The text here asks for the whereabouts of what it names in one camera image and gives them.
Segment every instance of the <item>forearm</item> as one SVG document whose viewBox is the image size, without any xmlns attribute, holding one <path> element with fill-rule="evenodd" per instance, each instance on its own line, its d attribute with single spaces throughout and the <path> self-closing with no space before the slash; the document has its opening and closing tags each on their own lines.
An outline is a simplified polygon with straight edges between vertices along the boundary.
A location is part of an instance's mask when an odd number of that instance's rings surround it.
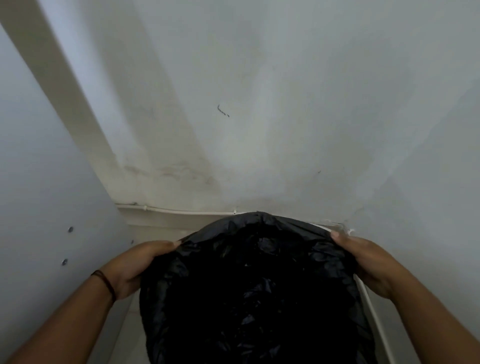
<svg viewBox="0 0 480 364">
<path fill-rule="evenodd" d="M 392 301 L 423 364 L 480 363 L 480 343 L 413 275 L 395 281 Z"/>
<path fill-rule="evenodd" d="M 104 282 L 89 277 L 7 364 L 83 364 L 112 305 Z"/>
</svg>

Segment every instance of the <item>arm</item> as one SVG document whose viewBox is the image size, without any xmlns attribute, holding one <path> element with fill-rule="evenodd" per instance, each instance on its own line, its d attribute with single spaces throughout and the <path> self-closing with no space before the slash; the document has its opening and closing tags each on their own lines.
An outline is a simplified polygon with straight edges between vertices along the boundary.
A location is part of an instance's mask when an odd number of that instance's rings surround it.
<svg viewBox="0 0 480 364">
<path fill-rule="evenodd" d="M 423 364 L 480 363 L 480 343 L 406 268 L 377 244 L 332 232 L 354 255 L 359 278 L 395 304 Z"/>
<path fill-rule="evenodd" d="M 117 298 L 122 299 L 140 287 L 139 275 L 155 256 L 169 253 L 179 244 L 139 244 L 100 270 L 112 284 Z M 89 277 L 7 364 L 86 363 L 112 305 L 112 295 L 102 279 Z"/>
</svg>

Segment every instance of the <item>crumpled black plastic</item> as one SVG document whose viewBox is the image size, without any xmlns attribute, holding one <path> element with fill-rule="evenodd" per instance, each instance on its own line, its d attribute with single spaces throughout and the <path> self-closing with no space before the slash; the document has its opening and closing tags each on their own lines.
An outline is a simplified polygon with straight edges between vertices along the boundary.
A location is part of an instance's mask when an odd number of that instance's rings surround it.
<svg viewBox="0 0 480 364">
<path fill-rule="evenodd" d="M 314 225 L 218 220 L 142 276 L 148 357 L 160 363 L 376 363 L 353 256 Z"/>
</svg>

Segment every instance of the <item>black hair tie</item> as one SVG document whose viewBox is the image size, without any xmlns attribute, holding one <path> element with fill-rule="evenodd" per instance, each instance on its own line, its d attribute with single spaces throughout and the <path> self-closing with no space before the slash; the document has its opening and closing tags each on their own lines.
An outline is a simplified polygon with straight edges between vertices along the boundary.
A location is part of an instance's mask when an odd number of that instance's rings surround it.
<svg viewBox="0 0 480 364">
<path fill-rule="evenodd" d="M 96 270 L 95 272 L 93 272 L 91 274 L 91 276 L 97 276 L 97 277 L 100 277 L 102 279 L 102 281 L 105 283 L 105 285 L 107 286 L 108 290 L 110 291 L 110 293 L 112 294 L 112 299 L 113 299 L 113 302 L 115 302 L 117 300 L 117 295 L 115 294 L 115 290 L 113 289 L 113 286 L 112 284 L 110 283 L 110 281 L 108 280 L 107 277 L 105 277 L 105 274 L 103 274 L 103 272 L 101 270 Z"/>
</svg>

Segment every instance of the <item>person's left hand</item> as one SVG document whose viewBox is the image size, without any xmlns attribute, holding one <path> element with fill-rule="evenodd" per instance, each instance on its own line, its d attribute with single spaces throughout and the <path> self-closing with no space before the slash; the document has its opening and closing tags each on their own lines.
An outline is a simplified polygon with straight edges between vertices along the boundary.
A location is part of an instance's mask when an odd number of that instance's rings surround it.
<svg viewBox="0 0 480 364">
<path fill-rule="evenodd" d="M 180 244 L 180 241 L 138 244 L 110 260 L 100 270 L 113 286 L 117 299 L 121 300 L 140 288 L 140 274 L 147 269 L 153 258 L 174 251 Z"/>
</svg>

